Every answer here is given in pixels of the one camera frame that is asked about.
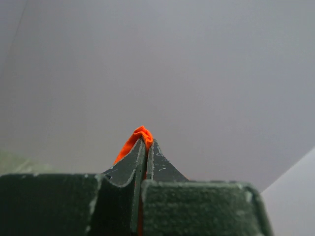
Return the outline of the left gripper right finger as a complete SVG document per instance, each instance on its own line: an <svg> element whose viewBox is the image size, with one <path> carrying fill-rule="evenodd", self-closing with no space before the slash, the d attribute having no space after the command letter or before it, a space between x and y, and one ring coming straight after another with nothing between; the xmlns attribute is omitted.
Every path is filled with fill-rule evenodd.
<svg viewBox="0 0 315 236"><path fill-rule="evenodd" d="M141 187L145 236L271 236L263 199L247 182L196 181L181 174L157 142Z"/></svg>

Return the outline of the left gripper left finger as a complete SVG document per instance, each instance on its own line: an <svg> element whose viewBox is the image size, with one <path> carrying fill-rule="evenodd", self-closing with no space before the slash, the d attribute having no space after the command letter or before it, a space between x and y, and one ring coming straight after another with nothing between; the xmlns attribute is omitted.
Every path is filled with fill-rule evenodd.
<svg viewBox="0 0 315 236"><path fill-rule="evenodd" d="M101 174L7 174L0 178L3 236L130 236L132 187Z"/></svg>

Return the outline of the orange t shirt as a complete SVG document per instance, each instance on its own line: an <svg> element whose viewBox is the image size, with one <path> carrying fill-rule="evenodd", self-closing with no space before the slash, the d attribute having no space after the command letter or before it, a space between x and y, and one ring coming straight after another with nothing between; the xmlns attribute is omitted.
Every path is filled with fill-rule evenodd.
<svg viewBox="0 0 315 236"><path fill-rule="evenodd" d="M132 187L130 231L133 236L143 235L143 206L141 184L146 178L148 152L153 135L144 126L136 128L123 145L112 170L112 180L119 187Z"/></svg>

